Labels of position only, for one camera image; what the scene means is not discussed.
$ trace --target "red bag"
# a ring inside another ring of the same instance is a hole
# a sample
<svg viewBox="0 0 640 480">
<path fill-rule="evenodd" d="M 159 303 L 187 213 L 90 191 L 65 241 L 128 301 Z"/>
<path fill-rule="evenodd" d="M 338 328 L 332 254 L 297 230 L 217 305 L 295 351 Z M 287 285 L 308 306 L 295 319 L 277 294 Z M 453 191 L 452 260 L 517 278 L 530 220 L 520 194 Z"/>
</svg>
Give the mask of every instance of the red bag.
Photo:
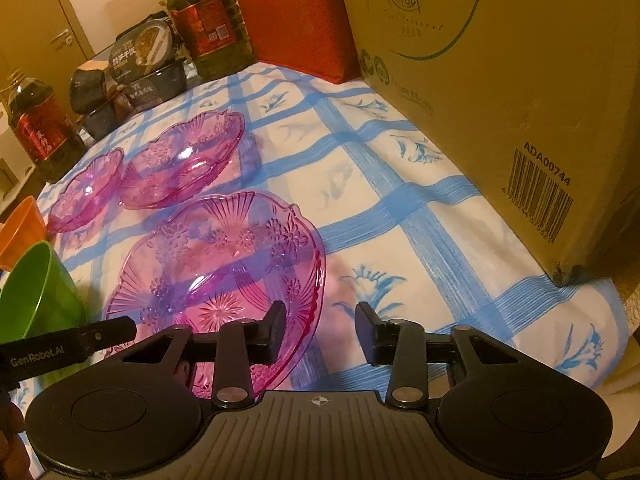
<svg viewBox="0 0 640 480">
<path fill-rule="evenodd" d="M 256 56 L 333 83 L 360 76 L 343 0 L 238 0 Z"/>
</svg>

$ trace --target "tablecloth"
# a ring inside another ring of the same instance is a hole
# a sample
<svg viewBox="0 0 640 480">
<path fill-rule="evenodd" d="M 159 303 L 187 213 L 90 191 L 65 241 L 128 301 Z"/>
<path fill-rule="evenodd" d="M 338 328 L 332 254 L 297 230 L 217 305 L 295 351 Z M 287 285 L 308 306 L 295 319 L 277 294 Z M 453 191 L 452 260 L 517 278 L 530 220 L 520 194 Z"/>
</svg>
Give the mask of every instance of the tablecloth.
<svg viewBox="0 0 640 480">
<path fill-rule="evenodd" d="M 326 249 L 318 328 L 281 388 L 385 391 L 388 368 L 366 365 L 356 339 L 358 301 L 383 319 L 411 319 L 432 332 L 473 325 L 588 386 L 620 359 L 628 327 L 612 282 L 554 286 L 428 132 L 361 80 L 336 86 L 257 63 L 136 115 L 76 169 L 115 146 L 130 160 L 172 124 L 227 108 L 244 114 L 246 132 L 199 196 L 268 190 L 298 204 Z M 72 173 L 43 190 L 44 214 Z M 96 318 L 134 243 L 178 207 L 112 204 L 85 228 L 58 236 L 56 250 Z M 26 381 L 14 398 L 25 410 L 34 394 L 36 382 Z"/>
</svg>

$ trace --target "wooden door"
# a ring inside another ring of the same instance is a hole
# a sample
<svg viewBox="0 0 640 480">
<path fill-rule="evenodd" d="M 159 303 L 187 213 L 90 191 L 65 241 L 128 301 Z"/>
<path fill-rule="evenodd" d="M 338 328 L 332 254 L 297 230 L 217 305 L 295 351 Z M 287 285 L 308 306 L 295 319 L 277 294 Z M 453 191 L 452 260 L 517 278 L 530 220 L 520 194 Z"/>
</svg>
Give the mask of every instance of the wooden door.
<svg viewBox="0 0 640 480">
<path fill-rule="evenodd" d="M 70 118 L 68 88 L 72 73 L 86 57 L 58 0 L 0 0 L 0 88 L 8 74 L 25 75 L 51 85 Z"/>
</svg>

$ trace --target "silver bolt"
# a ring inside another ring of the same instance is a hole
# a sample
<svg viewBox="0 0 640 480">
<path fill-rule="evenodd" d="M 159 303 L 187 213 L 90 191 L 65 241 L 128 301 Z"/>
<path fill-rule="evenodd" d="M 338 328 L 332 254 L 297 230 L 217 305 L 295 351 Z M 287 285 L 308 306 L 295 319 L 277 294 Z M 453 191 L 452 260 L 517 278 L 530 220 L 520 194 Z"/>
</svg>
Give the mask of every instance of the silver bolt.
<svg viewBox="0 0 640 480">
<path fill-rule="evenodd" d="M 228 388 L 222 388 L 218 392 L 218 398 L 222 402 L 241 402 L 245 400 L 249 394 L 244 388 L 236 388 L 235 386 L 229 386 Z"/>
<path fill-rule="evenodd" d="M 391 393 L 391 396 L 398 402 L 418 402 L 423 395 L 421 390 L 412 386 L 402 386 Z"/>
</svg>

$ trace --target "red bottle label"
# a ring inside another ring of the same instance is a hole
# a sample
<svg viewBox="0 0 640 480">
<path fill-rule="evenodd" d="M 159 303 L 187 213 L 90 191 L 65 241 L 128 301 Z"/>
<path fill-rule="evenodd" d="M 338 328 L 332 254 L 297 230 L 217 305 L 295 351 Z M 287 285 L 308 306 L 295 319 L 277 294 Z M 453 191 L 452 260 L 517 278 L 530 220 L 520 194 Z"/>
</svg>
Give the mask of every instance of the red bottle label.
<svg viewBox="0 0 640 480">
<path fill-rule="evenodd" d="M 186 9 L 172 10 L 171 16 L 191 57 L 204 56 L 237 40 L 222 0 L 202 0 Z"/>
<path fill-rule="evenodd" d="M 74 133 L 53 95 L 31 107 L 15 127 L 15 136 L 36 163 L 49 158 Z"/>
</svg>

